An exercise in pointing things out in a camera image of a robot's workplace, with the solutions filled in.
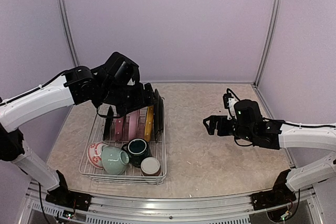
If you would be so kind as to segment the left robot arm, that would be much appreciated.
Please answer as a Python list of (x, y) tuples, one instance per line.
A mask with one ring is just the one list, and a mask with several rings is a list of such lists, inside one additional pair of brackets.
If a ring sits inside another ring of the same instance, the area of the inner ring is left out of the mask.
[(150, 83), (140, 81), (139, 65), (114, 52), (93, 69), (65, 70), (45, 84), (1, 101), (1, 160), (11, 162), (38, 181), (60, 204), (73, 201), (62, 174), (50, 168), (24, 142), (19, 127), (51, 111), (90, 101), (115, 107), (117, 117), (154, 104)]

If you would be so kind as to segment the light pink plate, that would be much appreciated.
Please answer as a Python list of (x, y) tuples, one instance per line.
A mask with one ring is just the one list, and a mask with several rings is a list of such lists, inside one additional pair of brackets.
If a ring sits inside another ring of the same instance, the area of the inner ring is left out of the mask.
[(137, 138), (138, 135), (138, 127), (139, 127), (139, 119), (140, 119), (140, 110), (136, 110), (130, 113), (129, 116), (129, 131), (128, 138), (129, 141)]

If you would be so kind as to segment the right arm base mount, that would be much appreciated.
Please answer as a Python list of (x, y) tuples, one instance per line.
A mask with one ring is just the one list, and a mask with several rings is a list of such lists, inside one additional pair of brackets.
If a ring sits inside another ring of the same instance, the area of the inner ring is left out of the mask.
[(250, 197), (254, 211), (280, 206), (297, 199), (294, 192), (282, 189), (261, 191), (252, 194)]

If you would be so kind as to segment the black striped rim plate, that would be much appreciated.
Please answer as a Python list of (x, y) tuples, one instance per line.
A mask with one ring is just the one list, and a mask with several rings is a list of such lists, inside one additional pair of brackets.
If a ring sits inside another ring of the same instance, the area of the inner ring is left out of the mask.
[(159, 94), (158, 89), (154, 91), (155, 96), (155, 104), (154, 104), (154, 139), (157, 143), (159, 141), (159, 137), (163, 131), (164, 123), (163, 123), (163, 99)]

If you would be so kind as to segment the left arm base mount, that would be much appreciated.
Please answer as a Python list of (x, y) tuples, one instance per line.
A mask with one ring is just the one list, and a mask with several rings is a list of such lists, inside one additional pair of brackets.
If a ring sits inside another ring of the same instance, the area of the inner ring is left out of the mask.
[(67, 193), (53, 190), (48, 192), (46, 201), (55, 205), (71, 208), (74, 210), (88, 211), (92, 196), (69, 190)]

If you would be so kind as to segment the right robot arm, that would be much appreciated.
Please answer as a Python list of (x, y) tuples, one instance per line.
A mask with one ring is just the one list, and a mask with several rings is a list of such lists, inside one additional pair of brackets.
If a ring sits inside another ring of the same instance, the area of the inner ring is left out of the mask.
[(288, 148), (315, 148), (330, 151), (327, 156), (303, 167), (286, 170), (278, 176), (279, 182), (269, 192), (273, 205), (281, 204), (289, 191), (319, 183), (335, 176), (335, 124), (303, 125), (262, 116), (256, 101), (228, 99), (228, 116), (211, 115), (203, 120), (209, 135), (233, 136), (261, 148), (271, 150)]

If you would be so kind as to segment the yellow polka dot plate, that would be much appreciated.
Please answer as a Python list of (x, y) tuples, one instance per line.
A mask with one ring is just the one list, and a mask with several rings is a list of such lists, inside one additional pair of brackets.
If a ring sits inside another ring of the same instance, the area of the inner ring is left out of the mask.
[(152, 136), (153, 122), (154, 122), (154, 106), (149, 106), (146, 111), (144, 128), (144, 139), (149, 142)]

